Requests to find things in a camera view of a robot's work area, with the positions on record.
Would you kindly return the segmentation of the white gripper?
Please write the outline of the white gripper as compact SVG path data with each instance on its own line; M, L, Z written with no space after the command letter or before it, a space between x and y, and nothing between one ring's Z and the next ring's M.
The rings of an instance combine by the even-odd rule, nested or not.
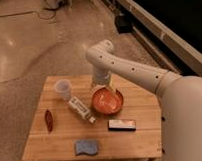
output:
M116 89L110 85L100 85L100 84L91 84L91 93L94 94L96 91L106 88L109 92L111 92L113 95L116 93Z

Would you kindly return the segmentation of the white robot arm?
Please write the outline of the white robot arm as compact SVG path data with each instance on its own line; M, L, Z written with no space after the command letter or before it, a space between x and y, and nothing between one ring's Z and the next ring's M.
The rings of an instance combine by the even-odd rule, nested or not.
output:
M93 65L94 83L108 85L115 73L158 97L164 151L161 161L202 161L202 77L182 76L117 57L108 40L92 45L86 58Z

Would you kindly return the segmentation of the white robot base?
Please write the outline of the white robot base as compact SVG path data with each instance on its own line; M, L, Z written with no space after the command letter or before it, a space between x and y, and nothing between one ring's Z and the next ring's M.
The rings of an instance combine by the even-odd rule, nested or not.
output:
M47 10L57 10L67 0L42 0L43 8Z

